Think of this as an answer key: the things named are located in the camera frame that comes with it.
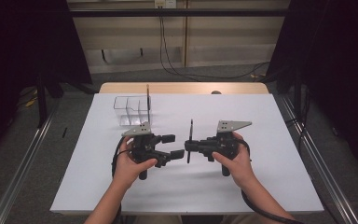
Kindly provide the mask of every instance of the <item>table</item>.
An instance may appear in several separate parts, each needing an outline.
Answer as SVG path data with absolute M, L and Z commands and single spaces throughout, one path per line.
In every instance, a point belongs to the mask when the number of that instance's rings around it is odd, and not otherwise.
M 118 127 L 112 115 L 112 103 L 120 94 L 108 92 L 145 94 L 146 84 L 152 97 L 153 133 L 176 135 L 174 143 L 157 145 L 157 150 L 184 148 L 190 119 L 195 120 L 193 138 L 200 140 L 215 135 L 221 117 L 250 118 L 254 124 L 238 132 L 251 146 L 253 167 L 260 182 L 289 212 L 323 211 L 273 96 L 260 83 L 103 84 L 101 93 L 94 97 L 51 211 L 66 215 L 92 211 L 110 183 L 113 147 L 119 135 L 129 129 Z M 211 95 L 211 91 L 224 94 Z M 148 178 L 135 181 L 124 197 L 123 215 L 253 212 L 241 199 L 240 189 L 232 178 L 221 175 L 220 164 L 208 162 L 198 153 L 192 153 L 190 164 L 185 159 L 170 161 L 167 166 L 152 168 L 148 173 Z

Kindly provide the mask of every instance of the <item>gray floor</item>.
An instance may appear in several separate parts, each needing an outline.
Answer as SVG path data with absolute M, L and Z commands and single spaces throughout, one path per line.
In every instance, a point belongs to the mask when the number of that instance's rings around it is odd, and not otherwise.
M 256 74 L 265 74 L 267 66 L 267 64 L 263 65 L 257 70 Z M 252 65 L 233 65 L 182 68 L 177 69 L 177 71 L 181 74 L 198 74 L 215 77 L 193 76 L 193 78 L 199 81 L 251 82 L 257 81 L 258 77 L 228 77 L 245 75 L 252 71 L 253 68 Z M 194 81 L 187 77 L 169 74 L 164 70 L 96 74 L 92 77 L 94 84 L 89 85 L 89 87 L 95 90 L 98 90 L 104 82 L 108 81 Z M 48 97 L 48 108 L 52 109 L 54 106 L 57 106 L 57 110 L 52 118 L 45 139 L 34 155 L 30 170 L 26 174 L 20 191 L 8 215 L 4 217 L 6 223 L 82 223 L 85 219 L 82 216 L 65 217 L 49 212 L 92 102 L 92 95 L 87 95 L 67 84 L 62 84 L 62 87 L 65 90 L 65 94 L 61 99 L 51 99 Z M 269 83 L 268 89 L 271 93 L 274 93 L 277 104 L 282 110 L 283 118 L 289 120 L 290 117 L 283 106 L 282 96 L 276 93 L 275 83 Z M 20 102 L 27 101 L 30 97 L 30 95 L 24 96 L 20 99 Z M 29 107 L 20 106 L 11 126 L 0 141 L 0 199 L 5 193 L 13 175 L 16 173 L 28 146 L 33 141 L 37 123 L 37 103 Z M 299 136 L 295 126 L 292 125 L 288 128 L 297 144 Z M 310 104 L 307 129 L 358 218 L 358 161 L 352 156 L 345 140 L 333 134 L 330 121 L 313 101 Z M 337 210 L 337 202 L 330 195 L 328 188 L 304 146 L 301 146 L 301 155 L 310 176 L 313 177 L 315 188 L 320 193 L 322 199 L 338 219 L 338 222 L 345 223 Z M 335 223 L 327 212 L 296 215 L 296 217 L 304 223 Z M 202 223 L 206 221 L 213 223 L 218 218 L 195 217 L 193 220 L 186 218 L 186 223 Z

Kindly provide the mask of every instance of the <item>white wall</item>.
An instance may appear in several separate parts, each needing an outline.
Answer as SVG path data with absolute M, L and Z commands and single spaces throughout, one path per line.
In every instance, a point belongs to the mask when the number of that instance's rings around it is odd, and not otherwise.
M 177 0 L 179 8 L 287 8 L 289 3 L 290 0 Z M 68 0 L 68 5 L 71 9 L 154 8 L 154 1 Z M 160 46 L 159 18 L 74 18 L 74 22 L 85 51 L 157 49 Z M 181 64 L 197 66 L 208 65 L 213 55 L 215 58 L 210 64 L 217 61 L 224 64 L 225 59 L 219 58 L 219 51 L 233 47 L 251 48 L 249 53 L 255 57 L 246 57 L 252 62 L 269 61 L 282 22 L 280 17 L 167 17 L 164 27 L 168 47 L 179 48 L 175 52 L 180 52 Z M 228 61 L 243 63 L 243 54 L 238 57 Z

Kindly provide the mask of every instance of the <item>transparent box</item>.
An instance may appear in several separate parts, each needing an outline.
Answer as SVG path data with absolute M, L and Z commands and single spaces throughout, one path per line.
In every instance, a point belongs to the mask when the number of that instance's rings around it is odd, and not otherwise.
M 114 104 L 118 124 L 120 126 L 139 125 L 148 121 L 151 125 L 151 97 L 117 96 Z

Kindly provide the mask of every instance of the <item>person's right hand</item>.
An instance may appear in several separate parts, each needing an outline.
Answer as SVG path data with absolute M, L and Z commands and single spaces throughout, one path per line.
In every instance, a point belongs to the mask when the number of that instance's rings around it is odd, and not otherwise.
M 243 137 L 240 134 L 234 132 L 233 134 L 235 138 L 243 140 Z M 235 183 L 240 188 L 255 179 L 248 150 L 243 144 L 238 145 L 238 155 L 233 160 L 230 160 L 218 152 L 214 152 L 212 156 L 215 160 L 228 168 Z

